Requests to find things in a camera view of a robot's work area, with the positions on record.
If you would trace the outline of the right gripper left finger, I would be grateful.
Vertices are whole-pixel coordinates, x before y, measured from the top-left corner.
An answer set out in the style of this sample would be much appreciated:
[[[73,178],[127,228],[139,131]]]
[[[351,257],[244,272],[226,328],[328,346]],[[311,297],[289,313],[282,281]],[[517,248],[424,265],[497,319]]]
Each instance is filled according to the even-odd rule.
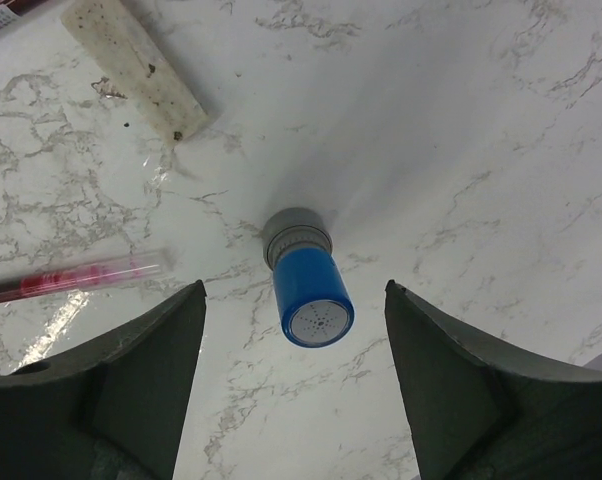
[[[170,479],[204,333],[197,281],[105,334],[0,375],[0,479]]]

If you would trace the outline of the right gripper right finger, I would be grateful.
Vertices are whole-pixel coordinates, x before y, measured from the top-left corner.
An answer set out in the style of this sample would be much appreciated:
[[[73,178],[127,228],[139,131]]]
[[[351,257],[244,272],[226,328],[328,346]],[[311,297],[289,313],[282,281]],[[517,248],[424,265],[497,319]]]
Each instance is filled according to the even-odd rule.
[[[602,371],[512,345],[396,282],[385,319],[424,479],[602,479]]]

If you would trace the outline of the blue-capped small bottle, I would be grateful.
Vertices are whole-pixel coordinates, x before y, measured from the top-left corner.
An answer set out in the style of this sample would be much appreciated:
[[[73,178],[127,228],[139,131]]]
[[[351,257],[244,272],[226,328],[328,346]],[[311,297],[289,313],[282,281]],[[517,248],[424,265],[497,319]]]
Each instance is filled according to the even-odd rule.
[[[332,240],[319,214],[291,207],[263,230],[263,256],[272,271],[285,337],[303,348],[323,348],[350,331],[355,309],[332,257]]]

